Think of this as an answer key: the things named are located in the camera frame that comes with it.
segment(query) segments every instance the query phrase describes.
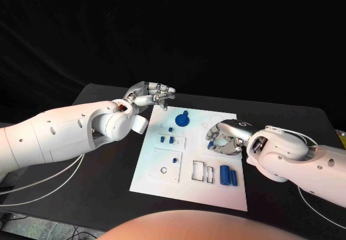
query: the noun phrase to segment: robotic hand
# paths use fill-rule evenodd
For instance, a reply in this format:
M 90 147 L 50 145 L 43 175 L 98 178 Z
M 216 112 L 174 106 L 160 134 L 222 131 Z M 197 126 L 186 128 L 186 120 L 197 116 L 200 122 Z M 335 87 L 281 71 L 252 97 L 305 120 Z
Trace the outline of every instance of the robotic hand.
M 67 160 L 119 141 L 132 129 L 142 134 L 148 120 L 137 115 L 148 105 L 167 110 L 174 88 L 138 82 L 122 99 L 51 109 L 0 128 L 0 175 L 26 166 Z
M 220 136 L 227 143 L 214 146 Z M 256 130 L 246 122 L 227 119 L 206 134 L 209 150 L 236 155 L 246 147 L 246 162 L 273 181 L 289 180 L 308 193 L 346 208 L 346 150 L 307 146 L 305 135 L 272 126 Z

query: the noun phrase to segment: blue object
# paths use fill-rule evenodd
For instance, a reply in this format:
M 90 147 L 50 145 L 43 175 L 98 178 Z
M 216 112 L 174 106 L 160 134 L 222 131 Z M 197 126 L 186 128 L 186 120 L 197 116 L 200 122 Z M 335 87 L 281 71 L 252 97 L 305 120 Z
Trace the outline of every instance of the blue object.
M 235 170 L 230 171 L 230 177 L 232 177 L 232 185 L 233 185 L 233 186 L 237 186 L 237 182 L 236 182 L 236 171 L 235 171 Z
M 213 141 L 210 141 L 209 142 L 209 144 L 207 144 L 207 149 L 210 148 L 210 146 L 213 146 L 214 145 L 214 142 Z
M 187 111 L 183 111 L 183 114 L 178 114 L 174 118 L 174 123 L 177 126 L 184 127 L 190 122 L 190 119 L 187 117 Z
M 229 166 L 219 166 L 219 182 L 222 185 L 230 185 L 230 174 L 229 174 Z

